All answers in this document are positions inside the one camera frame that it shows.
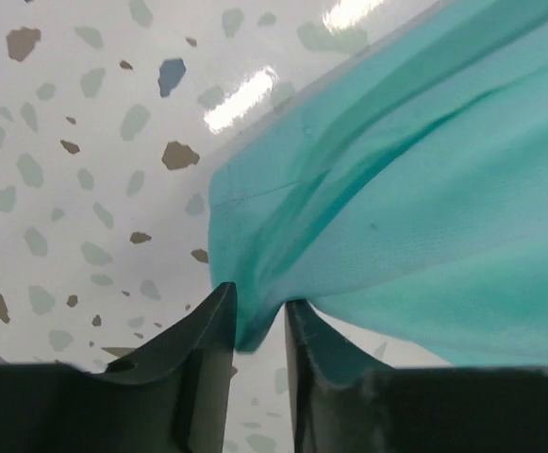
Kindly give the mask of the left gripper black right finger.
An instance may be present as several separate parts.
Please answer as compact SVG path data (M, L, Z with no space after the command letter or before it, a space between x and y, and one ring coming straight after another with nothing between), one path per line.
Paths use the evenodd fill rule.
M396 369L285 307L298 452L548 452L548 367Z

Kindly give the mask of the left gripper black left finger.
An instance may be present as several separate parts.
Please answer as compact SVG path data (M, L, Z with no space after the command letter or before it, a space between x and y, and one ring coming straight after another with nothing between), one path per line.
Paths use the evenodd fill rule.
M0 364L0 452L219 452L232 377L236 287L102 373Z

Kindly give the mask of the teal t shirt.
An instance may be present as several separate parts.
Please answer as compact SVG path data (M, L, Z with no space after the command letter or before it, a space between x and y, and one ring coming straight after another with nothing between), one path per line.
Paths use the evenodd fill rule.
M305 299L456 365L548 365L548 1L457 1L218 169L236 348Z

